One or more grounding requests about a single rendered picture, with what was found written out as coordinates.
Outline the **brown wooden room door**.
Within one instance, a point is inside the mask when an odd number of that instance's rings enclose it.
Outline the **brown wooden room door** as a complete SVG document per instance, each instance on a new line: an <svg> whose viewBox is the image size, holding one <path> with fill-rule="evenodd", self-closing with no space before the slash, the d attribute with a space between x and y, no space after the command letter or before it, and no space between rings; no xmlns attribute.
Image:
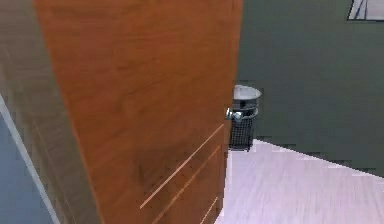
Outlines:
<svg viewBox="0 0 384 224"><path fill-rule="evenodd" d="M244 0L0 0L0 116L53 224L215 224Z"/></svg>

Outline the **framed wall picture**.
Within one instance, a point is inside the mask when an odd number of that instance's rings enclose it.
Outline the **framed wall picture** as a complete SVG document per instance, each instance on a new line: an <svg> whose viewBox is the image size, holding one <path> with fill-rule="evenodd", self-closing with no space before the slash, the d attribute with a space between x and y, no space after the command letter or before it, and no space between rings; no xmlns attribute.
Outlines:
<svg viewBox="0 0 384 224"><path fill-rule="evenodd" d="M348 19L384 21L384 0L351 0Z"/></svg>

